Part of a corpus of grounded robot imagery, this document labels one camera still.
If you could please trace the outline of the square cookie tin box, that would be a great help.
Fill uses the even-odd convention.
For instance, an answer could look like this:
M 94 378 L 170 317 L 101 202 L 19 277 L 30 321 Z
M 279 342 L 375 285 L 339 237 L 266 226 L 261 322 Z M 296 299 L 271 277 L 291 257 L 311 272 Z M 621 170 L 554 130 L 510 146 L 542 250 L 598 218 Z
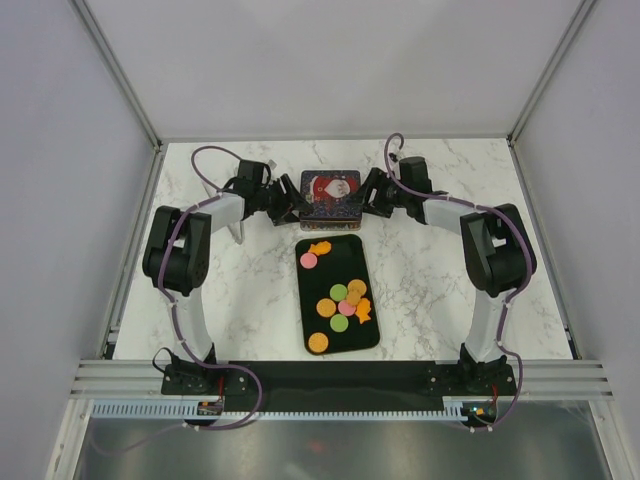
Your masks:
M 301 219 L 300 228 L 303 231 L 311 232 L 342 232 L 358 231 L 361 228 L 362 220 L 335 220 L 335 219 Z

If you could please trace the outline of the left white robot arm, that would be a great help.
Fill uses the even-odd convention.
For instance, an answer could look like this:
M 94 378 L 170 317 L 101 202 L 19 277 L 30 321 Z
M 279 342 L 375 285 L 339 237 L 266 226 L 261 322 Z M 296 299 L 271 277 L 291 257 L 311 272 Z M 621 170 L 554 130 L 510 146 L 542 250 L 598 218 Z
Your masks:
M 256 212 L 281 226 L 313 210 L 287 174 L 274 179 L 267 163 L 241 159 L 237 173 L 211 197 L 184 210 L 161 206 L 153 217 L 142 269 L 164 297 L 176 351 L 193 361 L 184 383 L 197 394 L 213 391 L 219 380 L 215 346 L 204 318 L 202 286 L 209 273 L 211 237 L 240 226 Z

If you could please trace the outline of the gold tin lid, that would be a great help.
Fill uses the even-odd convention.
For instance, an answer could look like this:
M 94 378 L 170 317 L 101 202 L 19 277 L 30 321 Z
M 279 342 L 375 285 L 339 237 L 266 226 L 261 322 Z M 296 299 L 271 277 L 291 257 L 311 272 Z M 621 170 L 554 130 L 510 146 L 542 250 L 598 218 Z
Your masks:
M 361 186 L 357 170 L 304 170 L 300 177 L 300 192 L 312 206 L 301 215 L 307 222 L 359 222 L 362 208 L 349 201 Z

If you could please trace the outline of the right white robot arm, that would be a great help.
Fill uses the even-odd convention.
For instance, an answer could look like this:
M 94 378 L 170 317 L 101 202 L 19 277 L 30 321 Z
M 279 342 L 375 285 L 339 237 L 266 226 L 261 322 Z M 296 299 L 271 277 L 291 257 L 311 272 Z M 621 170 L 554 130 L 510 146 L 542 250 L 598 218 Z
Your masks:
M 513 301 L 528 286 L 537 260 L 518 208 L 513 204 L 487 207 L 436 191 L 426 160 L 408 157 L 383 171 L 374 168 L 348 202 L 365 213 L 389 218 L 396 208 L 422 225 L 438 227 L 460 236 L 465 268 L 476 289 L 469 334 L 460 357 L 468 360 L 457 369 L 457 382 L 469 394 L 491 386 L 488 365 L 509 352 L 503 333 Z

